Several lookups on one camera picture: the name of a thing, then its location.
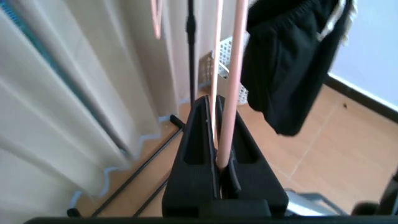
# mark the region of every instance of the beige curtain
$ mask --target beige curtain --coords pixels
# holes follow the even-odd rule
[[[131,165],[188,98],[187,1],[165,0],[160,40],[149,0],[8,3],[63,74],[0,11],[1,223],[65,216],[74,192],[103,192],[104,170]],[[215,5],[195,1],[197,61],[214,46]],[[222,38],[234,6],[224,2]]]

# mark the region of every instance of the white plastic basket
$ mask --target white plastic basket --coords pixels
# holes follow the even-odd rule
[[[244,34],[244,47],[249,40],[249,33]],[[229,65],[231,63],[231,51],[232,51],[232,37],[228,37],[225,40],[220,41],[220,59],[218,65],[218,84],[217,84],[217,94],[221,96],[226,96],[228,89],[228,76],[229,76]],[[214,51],[211,53],[211,57],[214,58]],[[210,70],[209,78],[213,76],[212,71]],[[238,104],[243,105],[248,103],[248,90],[243,87],[242,84],[239,84],[239,97]]]

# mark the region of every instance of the black shorts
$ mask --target black shorts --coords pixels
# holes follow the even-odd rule
[[[345,33],[351,0],[335,28],[317,39],[338,0],[258,0],[250,9],[250,39],[241,83],[248,103],[278,134],[296,135],[310,111]]]

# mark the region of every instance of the pink rod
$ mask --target pink rod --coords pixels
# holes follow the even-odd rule
[[[217,166],[223,170],[228,165],[231,154],[232,137],[235,127],[236,104],[243,61],[243,37],[248,19],[248,0],[237,0],[235,10],[234,35],[232,41],[231,69],[229,70],[228,92],[224,104],[223,125],[216,159]]]
[[[217,0],[217,17],[216,17],[216,37],[213,61],[213,78],[211,79],[211,130],[213,131],[213,140],[216,132],[216,95],[217,95],[217,81],[218,81],[218,61],[220,58],[220,36],[221,36],[221,18],[223,17],[223,0]]]
[[[152,11],[152,23],[154,24],[155,37],[160,39],[161,28],[162,28],[162,8],[163,0],[159,0],[159,5],[157,6],[156,0],[150,0],[150,9]]]

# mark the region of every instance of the orange tile floor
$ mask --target orange tile floor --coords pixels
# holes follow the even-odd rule
[[[190,106],[181,105],[187,121]],[[261,113],[248,105],[238,111],[257,145],[285,188],[320,192],[350,212],[362,200],[379,200],[398,165],[398,124],[324,86],[301,132],[278,136]],[[83,196],[77,208],[90,216],[156,149],[176,132],[162,123],[162,139],[147,141],[131,170],[111,173],[111,188],[99,200]],[[103,212],[101,217],[131,217],[168,177],[182,134],[179,134]],[[161,191],[141,213],[162,216]]]

